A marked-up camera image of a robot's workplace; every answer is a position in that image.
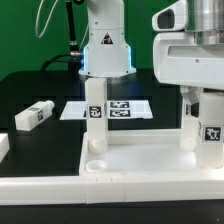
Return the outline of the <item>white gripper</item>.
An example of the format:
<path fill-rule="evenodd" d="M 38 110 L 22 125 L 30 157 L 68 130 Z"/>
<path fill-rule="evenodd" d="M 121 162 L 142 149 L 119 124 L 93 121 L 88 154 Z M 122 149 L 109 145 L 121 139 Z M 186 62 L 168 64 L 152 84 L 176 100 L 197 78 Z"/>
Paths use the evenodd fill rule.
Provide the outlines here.
<path fill-rule="evenodd" d="M 200 46 L 185 32 L 158 34 L 154 74 L 160 83 L 224 90 L 224 46 Z"/>

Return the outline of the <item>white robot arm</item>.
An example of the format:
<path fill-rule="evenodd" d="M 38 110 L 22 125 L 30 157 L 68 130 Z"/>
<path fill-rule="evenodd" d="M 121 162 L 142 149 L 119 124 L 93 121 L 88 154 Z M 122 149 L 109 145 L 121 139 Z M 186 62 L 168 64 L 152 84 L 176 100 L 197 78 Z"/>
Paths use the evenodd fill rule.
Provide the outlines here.
<path fill-rule="evenodd" d="M 89 41 L 82 75 L 134 73 L 124 1 L 87 0 Z M 165 84 L 224 90 L 224 0 L 177 0 L 152 17 L 153 69 Z"/>

